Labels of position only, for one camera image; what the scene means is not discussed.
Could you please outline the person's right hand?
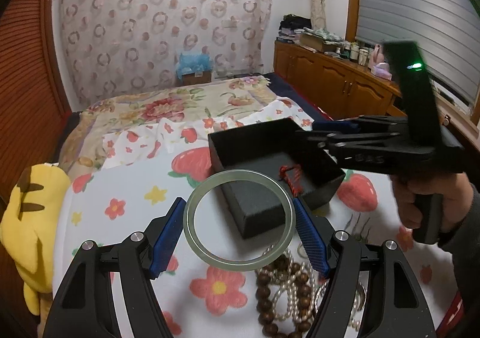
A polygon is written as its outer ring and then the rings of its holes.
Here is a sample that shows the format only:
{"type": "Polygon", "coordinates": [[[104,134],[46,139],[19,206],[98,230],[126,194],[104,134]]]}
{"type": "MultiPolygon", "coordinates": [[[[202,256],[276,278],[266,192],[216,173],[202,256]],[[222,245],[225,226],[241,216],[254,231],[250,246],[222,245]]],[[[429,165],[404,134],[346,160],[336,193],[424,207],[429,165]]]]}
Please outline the person's right hand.
{"type": "Polygon", "coordinates": [[[415,207],[415,196],[441,194],[441,231],[447,233],[465,219],[473,202],[473,187],[465,173],[439,173],[411,178],[407,181],[390,176],[399,217],[406,228],[419,228],[422,213],[415,207]]]}

